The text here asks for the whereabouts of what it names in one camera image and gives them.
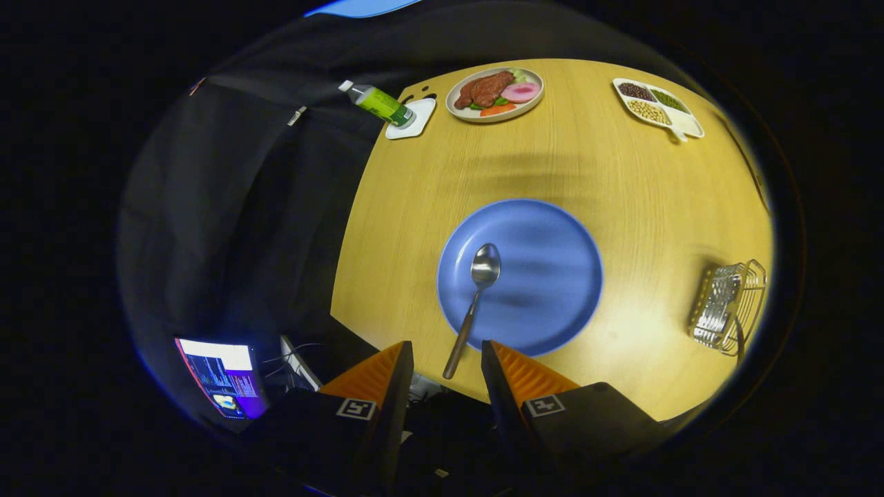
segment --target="monitor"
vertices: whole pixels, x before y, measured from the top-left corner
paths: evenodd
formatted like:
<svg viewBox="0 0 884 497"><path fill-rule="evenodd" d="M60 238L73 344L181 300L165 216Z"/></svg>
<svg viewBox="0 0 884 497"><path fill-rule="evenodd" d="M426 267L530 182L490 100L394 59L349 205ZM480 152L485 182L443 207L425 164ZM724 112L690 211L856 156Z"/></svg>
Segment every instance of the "monitor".
<svg viewBox="0 0 884 497"><path fill-rule="evenodd" d="M206 398L224 417L255 419L269 403L254 354L246 345L175 339L184 363Z"/></svg>

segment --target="spoon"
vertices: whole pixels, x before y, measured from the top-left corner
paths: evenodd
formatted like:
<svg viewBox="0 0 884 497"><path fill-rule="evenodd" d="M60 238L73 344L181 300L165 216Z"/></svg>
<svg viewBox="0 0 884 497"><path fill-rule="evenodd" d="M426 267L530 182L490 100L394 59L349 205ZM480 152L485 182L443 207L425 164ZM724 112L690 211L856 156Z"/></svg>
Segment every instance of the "spoon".
<svg viewBox="0 0 884 497"><path fill-rule="evenodd" d="M469 330L473 327L473 316L476 314L476 305L479 303L479 295L487 290L500 277L500 253L493 243L485 243L473 257L473 264L469 268L469 274L476 283L476 293L473 295L473 303L469 306L467 315L463 317L461 330L457 333L457 341L451 349L448 364L442 378L451 379L457 371L457 363L461 360L463 348L467 345Z"/></svg>

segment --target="plastic bottle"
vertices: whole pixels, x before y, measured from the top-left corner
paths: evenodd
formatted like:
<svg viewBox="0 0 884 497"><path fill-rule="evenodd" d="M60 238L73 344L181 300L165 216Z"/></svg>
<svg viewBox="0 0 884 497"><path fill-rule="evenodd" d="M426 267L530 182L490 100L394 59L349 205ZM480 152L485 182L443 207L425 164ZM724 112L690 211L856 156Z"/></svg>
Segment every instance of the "plastic bottle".
<svg viewBox="0 0 884 497"><path fill-rule="evenodd" d="M351 102L390 123L390 126L406 127L415 121L414 111L371 85L354 85L346 80L338 89L346 93Z"/></svg>

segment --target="spoon handle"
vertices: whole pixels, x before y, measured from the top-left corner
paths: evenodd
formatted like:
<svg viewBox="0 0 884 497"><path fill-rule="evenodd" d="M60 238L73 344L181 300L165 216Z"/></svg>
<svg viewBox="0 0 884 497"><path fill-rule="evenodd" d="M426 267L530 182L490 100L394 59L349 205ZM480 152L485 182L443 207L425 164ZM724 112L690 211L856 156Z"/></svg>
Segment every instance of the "spoon handle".
<svg viewBox="0 0 884 497"><path fill-rule="evenodd" d="M457 363L461 361L461 354L463 354L463 349L467 346L469 330L473 327L473 316L476 314L476 304L479 302L479 294L481 293L482 291L480 290L476 291L476 294L473 295L473 303L469 305L467 315L463 317L461 330L457 332L457 341L454 342L451 355L448 356L448 363L445 365L442 378L451 379L454 376L454 372L457 371Z"/></svg>

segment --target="carrot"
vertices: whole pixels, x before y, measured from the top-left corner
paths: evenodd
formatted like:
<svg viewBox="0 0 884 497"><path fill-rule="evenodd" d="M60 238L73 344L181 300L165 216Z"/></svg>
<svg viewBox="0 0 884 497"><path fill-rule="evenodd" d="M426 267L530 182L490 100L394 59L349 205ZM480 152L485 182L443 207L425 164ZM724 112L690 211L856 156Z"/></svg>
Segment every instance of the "carrot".
<svg viewBox="0 0 884 497"><path fill-rule="evenodd" d="M515 109L515 103L508 103L506 105L495 105L495 106L489 107L487 109L482 109L482 111L479 112L479 115L484 118L484 117L488 117L488 116L495 116L497 114L502 114L504 112L510 112L513 109Z"/></svg>

